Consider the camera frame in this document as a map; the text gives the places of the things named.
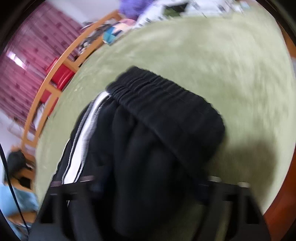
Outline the light blue fluffy towel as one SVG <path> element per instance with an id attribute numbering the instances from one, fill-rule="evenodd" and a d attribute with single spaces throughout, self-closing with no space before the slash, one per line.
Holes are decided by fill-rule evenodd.
<path id="1" fill-rule="evenodd" d="M 15 187 L 13 188 L 13 190 L 22 214 L 24 214 L 25 212 L 38 211 L 39 204 L 34 193 L 18 190 Z M 28 240 L 28 232 L 23 222 L 21 221 L 21 225 L 15 225 L 8 220 L 9 216 L 19 214 L 19 211 L 13 199 L 9 186 L 3 184 L 1 184 L 1 211 L 16 236 L 20 240 Z"/>

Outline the black track pants white stripe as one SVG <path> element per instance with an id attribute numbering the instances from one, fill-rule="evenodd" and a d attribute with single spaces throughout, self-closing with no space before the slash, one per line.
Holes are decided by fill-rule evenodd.
<path id="1" fill-rule="evenodd" d="M 224 135 L 203 97 L 132 66 L 81 112 L 54 179 L 94 177 L 102 240 L 154 240 L 191 201 Z"/>

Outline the green bed blanket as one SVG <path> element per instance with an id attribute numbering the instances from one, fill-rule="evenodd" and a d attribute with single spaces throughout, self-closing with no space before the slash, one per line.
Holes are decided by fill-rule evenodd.
<path id="1" fill-rule="evenodd" d="M 295 148 L 295 74 L 276 20 L 257 4 L 241 2 L 238 8 L 226 16 L 154 21 L 95 51 L 62 93 L 38 143 L 36 192 L 41 202 L 57 181 L 81 112 L 135 66 L 203 97 L 225 126 L 206 178 L 154 240 L 196 240 L 204 208 L 197 188 L 209 180 L 249 187 L 264 217 Z M 229 213 L 225 202 L 215 240 L 225 237 Z"/>

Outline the wooden chair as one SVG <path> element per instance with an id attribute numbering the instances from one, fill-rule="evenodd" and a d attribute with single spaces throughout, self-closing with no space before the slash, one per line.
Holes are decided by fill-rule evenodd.
<path id="1" fill-rule="evenodd" d="M 18 173 L 16 173 L 16 177 L 11 179 L 11 183 L 18 190 L 33 192 L 34 180 L 36 176 L 36 159 L 34 155 L 32 155 L 32 151 L 28 152 L 22 150 L 22 153 L 25 156 L 27 166 L 22 168 Z M 30 186 L 28 188 L 20 184 L 19 179 L 21 178 L 26 178 L 30 180 Z M 26 223 L 33 223 L 37 217 L 36 211 L 23 211 L 22 214 Z"/>

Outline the black garment on chair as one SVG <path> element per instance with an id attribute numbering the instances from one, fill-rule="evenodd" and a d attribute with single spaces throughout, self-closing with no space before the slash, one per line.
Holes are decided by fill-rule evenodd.
<path id="1" fill-rule="evenodd" d="M 7 158 L 8 174 L 10 178 L 19 178 L 22 169 L 28 169 L 26 158 L 21 150 L 12 151 Z"/>

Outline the teal cloth item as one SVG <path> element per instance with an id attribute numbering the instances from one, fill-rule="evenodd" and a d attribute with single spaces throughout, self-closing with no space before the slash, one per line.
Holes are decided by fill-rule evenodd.
<path id="1" fill-rule="evenodd" d="M 122 30 L 111 26 L 103 33 L 103 42 L 107 45 L 113 44 L 117 38 L 123 33 Z"/>

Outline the purple plush toy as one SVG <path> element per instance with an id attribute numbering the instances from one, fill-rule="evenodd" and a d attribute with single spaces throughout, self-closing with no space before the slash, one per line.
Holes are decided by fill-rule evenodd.
<path id="1" fill-rule="evenodd" d="M 119 12 L 126 18 L 137 20 L 154 0 L 121 0 L 119 1 Z"/>

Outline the maroon patterned curtain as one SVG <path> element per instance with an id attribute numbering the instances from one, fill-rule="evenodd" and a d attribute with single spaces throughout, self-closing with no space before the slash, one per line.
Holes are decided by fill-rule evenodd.
<path id="1" fill-rule="evenodd" d="M 46 70 L 80 35 L 82 26 L 51 3 L 39 5 L 1 54 L 1 110 L 24 126 Z"/>

